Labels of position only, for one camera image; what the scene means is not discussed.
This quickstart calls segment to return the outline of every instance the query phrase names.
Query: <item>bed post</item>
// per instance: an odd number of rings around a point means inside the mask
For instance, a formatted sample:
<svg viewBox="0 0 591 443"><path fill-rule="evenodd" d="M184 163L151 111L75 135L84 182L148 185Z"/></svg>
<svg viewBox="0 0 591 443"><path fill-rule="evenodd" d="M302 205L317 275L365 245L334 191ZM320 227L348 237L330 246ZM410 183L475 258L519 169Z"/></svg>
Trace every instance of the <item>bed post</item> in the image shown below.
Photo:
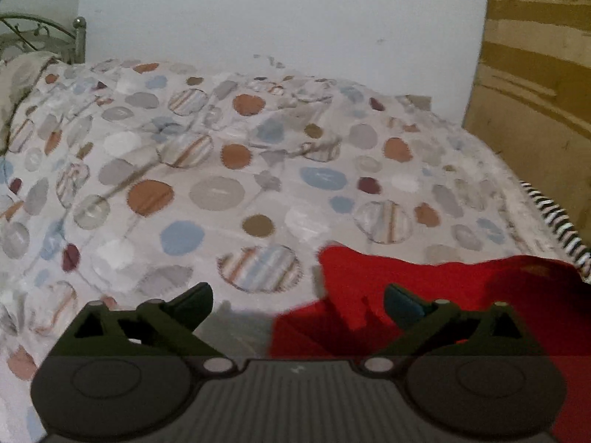
<svg viewBox="0 0 591 443"><path fill-rule="evenodd" d="M84 63L86 60L86 19L79 16L74 20L76 42L74 47L74 63Z"/></svg>

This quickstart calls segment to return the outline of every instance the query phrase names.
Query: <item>brown cardboard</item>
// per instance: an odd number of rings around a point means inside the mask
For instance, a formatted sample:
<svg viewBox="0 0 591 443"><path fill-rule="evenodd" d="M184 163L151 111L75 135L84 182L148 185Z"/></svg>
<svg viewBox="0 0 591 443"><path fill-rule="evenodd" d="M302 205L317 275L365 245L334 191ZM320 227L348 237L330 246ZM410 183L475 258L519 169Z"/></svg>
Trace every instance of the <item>brown cardboard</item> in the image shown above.
<svg viewBox="0 0 591 443"><path fill-rule="evenodd" d="M409 102L415 105L419 110L431 111L431 97L419 95L406 95Z"/></svg>
<svg viewBox="0 0 591 443"><path fill-rule="evenodd" d="M591 0L489 0L465 127L591 243Z"/></svg>

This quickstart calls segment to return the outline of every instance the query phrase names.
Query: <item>bed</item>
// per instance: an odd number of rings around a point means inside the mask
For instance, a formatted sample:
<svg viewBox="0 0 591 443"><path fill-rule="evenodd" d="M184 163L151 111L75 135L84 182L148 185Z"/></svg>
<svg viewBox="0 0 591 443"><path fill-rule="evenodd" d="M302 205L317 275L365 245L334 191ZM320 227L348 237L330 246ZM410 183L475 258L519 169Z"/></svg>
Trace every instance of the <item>bed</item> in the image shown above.
<svg viewBox="0 0 591 443"><path fill-rule="evenodd" d="M275 315L322 297L332 242L419 264L568 261L506 165L404 96L287 69L85 63L83 18L6 22L0 50L22 54L0 66L0 441L44 434L30 380L88 301L206 281L199 337L250 358Z"/></svg>

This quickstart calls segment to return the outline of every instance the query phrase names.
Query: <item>round finial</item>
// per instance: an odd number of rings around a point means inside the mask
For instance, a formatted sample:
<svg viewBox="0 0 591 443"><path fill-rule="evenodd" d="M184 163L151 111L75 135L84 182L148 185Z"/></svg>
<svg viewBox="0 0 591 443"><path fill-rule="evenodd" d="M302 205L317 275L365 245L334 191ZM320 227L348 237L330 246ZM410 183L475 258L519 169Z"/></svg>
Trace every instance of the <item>round finial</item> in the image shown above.
<svg viewBox="0 0 591 443"><path fill-rule="evenodd" d="M234 363L227 358L215 357L205 361L203 368L210 373L226 373L234 368Z"/></svg>
<svg viewBox="0 0 591 443"><path fill-rule="evenodd" d="M74 20L74 28L86 28L86 18L79 16Z"/></svg>
<svg viewBox="0 0 591 443"><path fill-rule="evenodd" d="M365 366L367 371L371 371L373 373L385 373L394 368L394 362L389 358L376 356L365 360L363 366Z"/></svg>

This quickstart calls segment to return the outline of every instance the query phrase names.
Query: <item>black and white striped fabric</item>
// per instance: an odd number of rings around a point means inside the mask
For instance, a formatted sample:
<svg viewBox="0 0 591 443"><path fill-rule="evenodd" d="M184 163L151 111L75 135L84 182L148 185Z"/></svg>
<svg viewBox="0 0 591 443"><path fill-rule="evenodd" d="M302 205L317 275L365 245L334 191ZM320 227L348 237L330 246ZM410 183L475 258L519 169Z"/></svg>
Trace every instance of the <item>black and white striped fabric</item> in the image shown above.
<svg viewBox="0 0 591 443"><path fill-rule="evenodd" d="M581 273L585 283L591 284L591 249L584 244L578 236L574 225L570 222L566 210L554 200L544 196L529 183L520 181L525 192L530 196L558 242L567 255L572 258L572 263Z"/></svg>

